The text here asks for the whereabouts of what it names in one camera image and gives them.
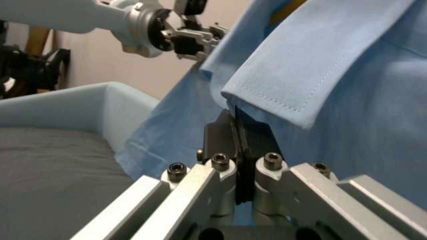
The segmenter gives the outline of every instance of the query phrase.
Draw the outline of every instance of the blue fabric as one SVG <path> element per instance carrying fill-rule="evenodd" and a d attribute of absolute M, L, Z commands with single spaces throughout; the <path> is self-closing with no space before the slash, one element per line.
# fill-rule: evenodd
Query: blue fabric
<path fill-rule="evenodd" d="M 193 165 L 204 125 L 226 107 L 222 89 L 228 104 L 272 126 L 290 166 L 321 161 L 339 178 L 368 174 L 427 209 L 427 1 L 313 0 L 263 41 L 283 3 L 254 0 L 203 74 L 195 66 L 181 80 L 119 162 L 134 178 L 158 177 L 172 162 Z"/>
<path fill-rule="evenodd" d="M 116 159 L 134 179 L 160 178 L 175 162 L 191 167 L 196 150 L 203 147 L 204 125 L 215 121 L 221 110 L 195 65 L 132 134 Z"/>
<path fill-rule="evenodd" d="M 414 0 L 316 0 L 298 8 L 222 89 L 303 128 L 357 58 Z"/>
<path fill-rule="evenodd" d="M 286 2 L 253 1 L 202 66 L 195 65 L 162 99 L 116 155 L 129 176 L 158 178 L 170 163 L 196 163 L 205 125 L 227 107 L 220 90 L 264 40 L 271 13 Z"/>

